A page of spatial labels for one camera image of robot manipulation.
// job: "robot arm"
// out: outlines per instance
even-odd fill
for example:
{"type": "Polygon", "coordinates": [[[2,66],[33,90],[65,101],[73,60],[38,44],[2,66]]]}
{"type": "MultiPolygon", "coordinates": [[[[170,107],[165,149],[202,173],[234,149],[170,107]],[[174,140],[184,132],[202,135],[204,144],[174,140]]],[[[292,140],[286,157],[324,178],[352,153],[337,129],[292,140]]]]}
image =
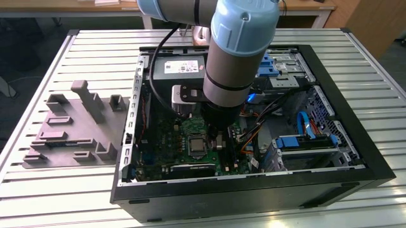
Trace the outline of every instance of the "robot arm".
{"type": "Polygon", "coordinates": [[[278,0],[138,0],[165,21],[212,27],[202,116],[217,137],[238,118],[280,18],[278,0]]]}

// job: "dark floor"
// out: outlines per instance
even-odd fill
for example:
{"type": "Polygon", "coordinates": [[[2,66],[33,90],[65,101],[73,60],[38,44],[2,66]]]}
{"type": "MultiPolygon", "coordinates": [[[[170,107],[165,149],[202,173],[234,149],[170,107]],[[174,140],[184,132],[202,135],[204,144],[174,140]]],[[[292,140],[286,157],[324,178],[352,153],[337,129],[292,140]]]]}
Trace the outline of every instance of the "dark floor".
{"type": "MultiPolygon", "coordinates": [[[[45,33],[45,40],[38,43],[34,48],[41,57],[41,66],[29,72],[21,73],[6,67],[7,64],[0,60],[0,75],[7,80],[15,80],[22,77],[43,77],[47,73],[50,64],[55,54],[65,41],[66,34],[71,29],[144,29],[141,17],[121,17],[121,18],[63,18],[61,27],[57,27],[50,18],[38,19],[39,26],[45,33]]],[[[154,20],[154,28],[169,29],[174,25],[154,20]]],[[[404,89],[406,89],[406,48],[400,42],[395,42],[391,46],[380,62],[391,75],[399,81],[404,89]]],[[[15,99],[7,98],[0,94],[0,151],[7,143],[14,128],[23,115],[26,107],[31,101],[33,95],[41,83],[41,78],[23,79],[13,83],[19,96],[15,99]]]]}

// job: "black cable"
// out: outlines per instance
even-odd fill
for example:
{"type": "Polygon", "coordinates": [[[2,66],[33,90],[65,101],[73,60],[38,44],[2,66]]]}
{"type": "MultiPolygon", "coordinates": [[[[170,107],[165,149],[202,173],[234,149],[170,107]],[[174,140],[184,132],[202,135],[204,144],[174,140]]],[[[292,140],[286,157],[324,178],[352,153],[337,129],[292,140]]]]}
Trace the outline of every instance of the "black cable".
{"type": "Polygon", "coordinates": [[[14,94],[14,96],[13,96],[13,92],[11,92],[11,84],[10,84],[10,82],[6,82],[6,83],[7,83],[7,93],[9,93],[9,98],[15,99],[15,98],[19,96],[19,93],[18,93],[18,91],[15,91],[15,94],[14,94]]]}
{"type": "Polygon", "coordinates": [[[284,16],[286,16],[288,15],[288,5],[286,5],[286,1],[285,0],[282,0],[284,1],[284,16]]]}
{"type": "Polygon", "coordinates": [[[157,58],[158,58],[158,53],[160,53],[160,50],[161,48],[164,47],[166,41],[170,39],[170,37],[173,36],[173,34],[177,32],[177,30],[180,29],[182,23],[180,23],[177,25],[177,27],[172,30],[172,32],[168,34],[168,36],[165,37],[165,39],[161,41],[157,49],[156,49],[156,52],[154,52],[154,55],[153,55],[153,59],[152,59],[152,64],[150,64],[150,86],[152,86],[152,90],[156,94],[156,97],[160,101],[160,103],[162,104],[162,106],[170,111],[173,112],[178,117],[181,117],[182,119],[188,119],[186,116],[181,115],[180,113],[176,112],[176,110],[173,109],[173,107],[166,103],[166,101],[164,100],[164,98],[161,97],[158,91],[157,91],[157,88],[156,88],[156,85],[154,85],[154,69],[156,69],[156,62],[157,62],[157,58]]]}

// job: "table leg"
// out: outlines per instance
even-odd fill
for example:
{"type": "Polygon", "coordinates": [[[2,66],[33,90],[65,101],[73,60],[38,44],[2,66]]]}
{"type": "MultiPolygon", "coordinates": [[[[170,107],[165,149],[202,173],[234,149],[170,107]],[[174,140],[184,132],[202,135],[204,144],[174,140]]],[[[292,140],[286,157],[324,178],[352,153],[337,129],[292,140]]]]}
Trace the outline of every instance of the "table leg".
{"type": "Polygon", "coordinates": [[[332,13],[332,10],[321,10],[320,11],[320,15],[316,19],[316,22],[313,23],[313,26],[312,28],[313,29],[323,29],[325,27],[325,24],[327,24],[327,21],[329,19],[329,16],[331,16],[331,13],[332,13]]]}
{"type": "Polygon", "coordinates": [[[5,93],[7,97],[14,97],[17,95],[15,89],[3,79],[3,77],[0,77],[0,92],[5,93]]]}
{"type": "Polygon", "coordinates": [[[152,17],[142,15],[142,22],[145,23],[145,29],[153,29],[152,17]]]}

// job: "aluminum table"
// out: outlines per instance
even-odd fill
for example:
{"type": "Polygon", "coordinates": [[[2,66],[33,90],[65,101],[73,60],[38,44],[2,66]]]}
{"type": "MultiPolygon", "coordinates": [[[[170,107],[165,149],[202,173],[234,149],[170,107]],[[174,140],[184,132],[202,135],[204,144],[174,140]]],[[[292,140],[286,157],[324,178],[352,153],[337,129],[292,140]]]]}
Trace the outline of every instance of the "aluminum table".
{"type": "MultiPolygon", "coordinates": [[[[352,33],[280,29],[273,44],[310,44],[353,107],[397,179],[327,208],[141,224],[110,204],[114,166],[27,170],[29,153],[50,94],[89,80],[101,97],[130,96],[140,47],[158,45],[169,30],[71,31],[0,155],[0,228],[137,227],[379,227],[406,224],[406,94],[352,33]]],[[[192,45],[177,33],[168,45],[192,45]]]]}

